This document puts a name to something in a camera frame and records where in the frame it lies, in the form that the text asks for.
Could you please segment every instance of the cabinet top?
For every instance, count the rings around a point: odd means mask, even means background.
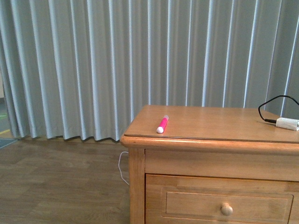
[[[262,111],[267,119],[279,116]],[[163,134],[157,128],[169,116]],[[264,122],[257,109],[144,106],[124,133],[126,137],[183,140],[226,140],[246,142],[299,143],[299,132]]]

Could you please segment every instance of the gray curtain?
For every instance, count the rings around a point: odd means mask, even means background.
[[[299,99],[298,25],[294,0],[0,0],[12,133],[118,140],[146,104]]]

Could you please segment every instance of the white marker cap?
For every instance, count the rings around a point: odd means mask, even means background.
[[[162,134],[164,132],[164,129],[162,127],[157,128],[157,133]]]

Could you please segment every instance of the laminate flooring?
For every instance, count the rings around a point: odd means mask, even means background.
[[[19,140],[0,149],[0,224],[128,224],[120,144]],[[128,179],[128,154],[121,169]]]

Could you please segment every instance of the wooden knob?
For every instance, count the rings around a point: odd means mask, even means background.
[[[230,216],[233,213],[233,208],[228,203],[223,203],[221,206],[221,213],[225,216]]]

